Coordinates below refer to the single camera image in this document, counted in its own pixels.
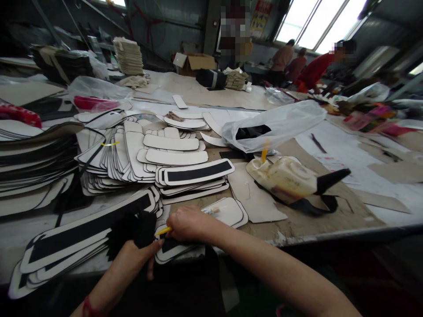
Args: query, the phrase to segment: red shirt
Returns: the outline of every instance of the red shirt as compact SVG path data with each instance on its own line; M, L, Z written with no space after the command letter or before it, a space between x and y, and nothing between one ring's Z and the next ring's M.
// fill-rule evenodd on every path
M326 69L334 62L333 54L323 54L312 61L300 74L298 80L303 81L308 89L316 87L317 82L325 74Z
M304 69L307 59L303 56L298 56L285 68L285 79L295 81Z

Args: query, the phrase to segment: cardboard box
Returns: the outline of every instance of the cardboard box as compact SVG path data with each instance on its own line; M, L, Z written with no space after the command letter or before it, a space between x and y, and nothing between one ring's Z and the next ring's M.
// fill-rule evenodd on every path
M216 69L213 56L206 54L176 53L173 64L178 66L178 74L195 77L197 71L203 69Z

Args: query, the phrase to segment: poster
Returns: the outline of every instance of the poster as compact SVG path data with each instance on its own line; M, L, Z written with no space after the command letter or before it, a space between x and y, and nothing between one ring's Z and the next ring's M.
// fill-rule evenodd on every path
M273 4L268 1L258 0L256 9L252 15L250 24L250 35L255 38L261 38L267 21L269 20Z

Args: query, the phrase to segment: window frame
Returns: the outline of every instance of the window frame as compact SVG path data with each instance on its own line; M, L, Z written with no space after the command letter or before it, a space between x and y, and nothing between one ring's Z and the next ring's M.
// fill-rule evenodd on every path
M289 14L289 11L291 10L291 6L294 3L294 1L296 0L291 0L290 4L289 4L289 8L287 13L285 14L285 16L283 17L281 24L279 25L278 31L275 34L275 37L273 38L273 43L278 44L278 45L285 45L286 42L282 42L282 41L278 41L278 35L281 32L282 26L285 23L286 17ZM314 14L316 13L317 9L319 8L321 2L323 0L316 0L316 4L314 5L313 10L310 12L310 15L308 16L305 24L303 25L303 28L301 29L300 33L298 34L295 43L299 43L299 41L301 40L301 37L303 36L303 34L305 33L305 31L307 30L307 27L310 23L310 21L313 19ZM312 52L314 54L317 55L321 55L320 53L316 52L317 48L319 47L319 45L323 42L323 40L325 39L325 37L328 35L328 33L330 32L330 30L332 29L332 27L334 26L335 22L337 21L337 19L339 18L339 16L341 15L341 13L343 12L343 10L345 9L345 7L348 5L348 3L350 1L354 1L354 0L344 0L344 2L342 3L342 5L340 6L339 10L337 11L337 13L335 14L335 16L332 18L331 22L328 24L327 28L324 30L324 32L322 33L322 35L320 36L319 40L317 41L316 45L312 48L307 48L308 52ZM357 21L351 28L351 30L347 33L347 36L345 37L345 40L349 40L351 39L354 34L358 31L358 29L363 25L363 23L365 22L365 20L367 20L367 17L365 17L362 20Z

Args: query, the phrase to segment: beige fabric stack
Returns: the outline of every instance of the beige fabric stack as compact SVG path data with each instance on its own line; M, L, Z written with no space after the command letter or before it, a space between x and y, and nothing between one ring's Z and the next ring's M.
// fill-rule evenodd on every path
M113 44L121 71L126 75L143 75L144 64L138 44L124 37L115 37Z
M242 90L242 87L244 87L245 80L247 78L248 74L246 72L240 73L239 70L233 70L228 73L225 88Z

